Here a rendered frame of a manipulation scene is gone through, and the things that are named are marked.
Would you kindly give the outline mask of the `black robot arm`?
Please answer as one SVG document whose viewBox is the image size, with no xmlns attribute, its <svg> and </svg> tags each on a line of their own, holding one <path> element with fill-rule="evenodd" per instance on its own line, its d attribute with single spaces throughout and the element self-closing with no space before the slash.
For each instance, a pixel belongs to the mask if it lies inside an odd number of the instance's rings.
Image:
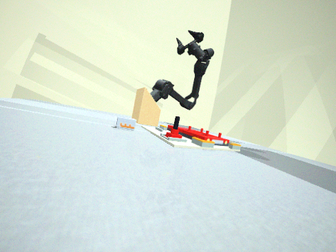
<svg viewBox="0 0 336 252">
<path fill-rule="evenodd" d="M 176 99 L 183 108 L 188 110 L 193 109 L 193 107 L 196 105 L 196 100 L 199 97 L 202 77 L 210 64 L 210 59 L 213 57 L 213 55 L 214 50 L 212 48 L 207 48 L 205 50 L 199 49 L 195 52 L 194 56 L 197 58 L 197 61 L 193 66 L 195 77 L 190 95 L 186 97 L 179 95 L 179 93 L 174 90 L 174 85 L 171 83 L 171 81 L 165 79 L 157 80 L 152 87 L 153 91 L 149 94 L 152 96 L 155 102 L 159 101 L 161 98 L 166 99 L 168 98 L 168 95 L 170 95 Z M 189 101 L 190 98 L 194 98 L 194 101 Z"/>
</svg>

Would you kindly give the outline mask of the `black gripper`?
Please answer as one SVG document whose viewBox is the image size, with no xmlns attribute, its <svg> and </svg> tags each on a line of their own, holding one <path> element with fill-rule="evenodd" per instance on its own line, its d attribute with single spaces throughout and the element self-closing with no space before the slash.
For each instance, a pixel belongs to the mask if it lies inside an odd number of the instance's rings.
<svg viewBox="0 0 336 252">
<path fill-rule="evenodd" d="M 192 52 L 192 55 L 194 55 L 197 50 L 202 49 L 201 46 L 198 45 L 198 43 L 200 43 L 204 40 L 203 39 L 204 38 L 203 32 L 194 32 L 194 31 L 188 30 L 188 33 L 195 40 L 191 41 L 189 44 L 186 44 L 185 46 L 182 44 L 180 39 L 178 39 L 176 37 L 176 40 L 177 40 L 177 43 L 178 43 L 177 54 L 179 54 L 179 55 L 185 53 L 185 49 L 187 49 L 187 48 L 190 50 L 190 52 Z"/>
</svg>

